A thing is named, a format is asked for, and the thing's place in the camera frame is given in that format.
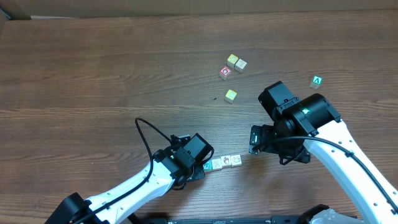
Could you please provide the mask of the green framed wooden block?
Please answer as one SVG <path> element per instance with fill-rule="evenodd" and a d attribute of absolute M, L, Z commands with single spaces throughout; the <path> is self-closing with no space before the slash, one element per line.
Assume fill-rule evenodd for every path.
<path fill-rule="evenodd" d="M 213 170 L 213 164 L 212 164 L 211 160 L 209 160 L 209 161 L 207 161 L 206 163 L 203 164 L 203 170 L 205 172 L 211 172 Z"/>

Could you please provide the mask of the number two wooden block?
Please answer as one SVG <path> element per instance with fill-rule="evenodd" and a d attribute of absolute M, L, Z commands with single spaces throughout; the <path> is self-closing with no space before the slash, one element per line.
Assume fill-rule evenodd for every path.
<path fill-rule="evenodd" d="M 211 164 L 213 170 L 221 170 L 223 168 L 221 159 L 212 159 Z"/>

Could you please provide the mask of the acorn picture wooden block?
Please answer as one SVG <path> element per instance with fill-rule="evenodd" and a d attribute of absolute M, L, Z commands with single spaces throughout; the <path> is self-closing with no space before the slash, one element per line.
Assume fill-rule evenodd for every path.
<path fill-rule="evenodd" d="M 221 156 L 221 165 L 222 167 L 231 167 L 232 166 L 231 156 L 230 155 Z"/>

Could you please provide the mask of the animal picture wooden block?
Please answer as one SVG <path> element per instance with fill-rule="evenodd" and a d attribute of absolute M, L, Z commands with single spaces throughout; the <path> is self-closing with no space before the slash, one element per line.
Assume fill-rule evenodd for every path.
<path fill-rule="evenodd" d="M 231 155 L 231 165 L 232 166 L 241 166 L 242 160 L 240 155 Z"/>

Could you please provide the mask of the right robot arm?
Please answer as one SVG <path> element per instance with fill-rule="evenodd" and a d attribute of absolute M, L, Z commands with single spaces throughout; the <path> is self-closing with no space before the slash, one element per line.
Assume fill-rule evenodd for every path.
<path fill-rule="evenodd" d="M 300 99 L 277 82 L 258 100 L 274 124 L 253 126 L 249 152 L 277 154 L 281 165 L 315 156 L 362 216 L 361 223 L 397 223 L 397 189 L 359 148 L 339 112 L 321 94 Z"/>

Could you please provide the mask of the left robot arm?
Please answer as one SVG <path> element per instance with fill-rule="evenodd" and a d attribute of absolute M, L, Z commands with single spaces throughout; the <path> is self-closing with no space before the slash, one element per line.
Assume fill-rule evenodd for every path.
<path fill-rule="evenodd" d="M 122 223 L 147 202 L 204 178 L 203 164 L 213 154 L 214 148 L 198 133 L 171 136 L 170 146 L 156 151 L 135 176 L 85 200 L 76 192 L 69 195 L 45 223 Z"/>

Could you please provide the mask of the yellow wooden block middle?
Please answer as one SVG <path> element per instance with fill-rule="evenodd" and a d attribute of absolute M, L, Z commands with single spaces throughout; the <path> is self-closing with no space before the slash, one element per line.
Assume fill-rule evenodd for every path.
<path fill-rule="evenodd" d="M 225 94 L 224 100 L 227 101 L 228 103 L 233 103 L 236 96 L 237 96 L 237 93 L 235 91 L 228 90 L 227 93 Z"/>

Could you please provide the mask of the yellow wooden block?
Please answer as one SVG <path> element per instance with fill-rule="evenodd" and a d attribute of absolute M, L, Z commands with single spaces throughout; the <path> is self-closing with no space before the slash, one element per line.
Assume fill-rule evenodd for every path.
<path fill-rule="evenodd" d="M 236 96 L 237 96 L 237 93 L 235 91 L 228 90 L 227 93 L 225 94 L 224 100 L 227 101 L 228 103 L 233 103 Z"/>
<path fill-rule="evenodd" d="M 226 61 L 227 66 L 234 68 L 234 66 L 236 65 L 236 62 L 239 60 L 239 57 L 237 57 L 234 54 L 231 54 Z"/>

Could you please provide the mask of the red apple wooden block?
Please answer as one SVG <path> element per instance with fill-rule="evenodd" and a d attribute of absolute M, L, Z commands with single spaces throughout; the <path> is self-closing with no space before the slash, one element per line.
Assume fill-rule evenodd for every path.
<path fill-rule="evenodd" d="M 224 66 L 223 68 L 221 68 L 220 77 L 223 80 L 227 80 L 230 74 L 231 74 L 231 69 L 228 66 Z"/>

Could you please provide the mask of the white wooden block far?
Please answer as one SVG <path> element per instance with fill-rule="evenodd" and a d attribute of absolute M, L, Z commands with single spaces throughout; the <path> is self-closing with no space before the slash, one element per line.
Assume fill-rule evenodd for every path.
<path fill-rule="evenodd" d="M 241 58 L 235 63 L 234 69 L 237 70 L 239 73 L 243 73 L 247 62 L 242 60 Z"/>

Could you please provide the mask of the green letter wooden block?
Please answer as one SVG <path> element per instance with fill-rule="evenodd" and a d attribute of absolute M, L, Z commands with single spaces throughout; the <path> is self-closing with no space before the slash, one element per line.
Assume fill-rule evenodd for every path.
<path fill-rule="evenodd" d="M 314 89 L 318 89 L 321 87 L 322 83 L 323 83 L 323 77 L 314 75 L 311 80 L 310 87 L 314 88 Z"/>

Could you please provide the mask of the yellow top wooden block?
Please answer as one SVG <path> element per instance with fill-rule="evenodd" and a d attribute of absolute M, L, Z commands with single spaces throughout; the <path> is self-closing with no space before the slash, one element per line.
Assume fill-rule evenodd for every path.
<path fill-rule="evenodd" d="M 226 61 L 227 66 L 234 68 L 234 66 L 236 65 L 236 62 L 239 60 L 239 57 L 237 57 L 234 54 L 231 54 Z"/>

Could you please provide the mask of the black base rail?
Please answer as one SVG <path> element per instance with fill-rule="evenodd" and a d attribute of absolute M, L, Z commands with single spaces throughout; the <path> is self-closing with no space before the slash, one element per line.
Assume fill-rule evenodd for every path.
<path fill-rule="evenodd" d="M 269 218 L 209 218 L 209 219 L 169 219 L 160 214 L 138 218 L 135 214 L 122 221 L 122 224 L 297 224 L 310 223 L 313 215 L 273 215 Z"/>

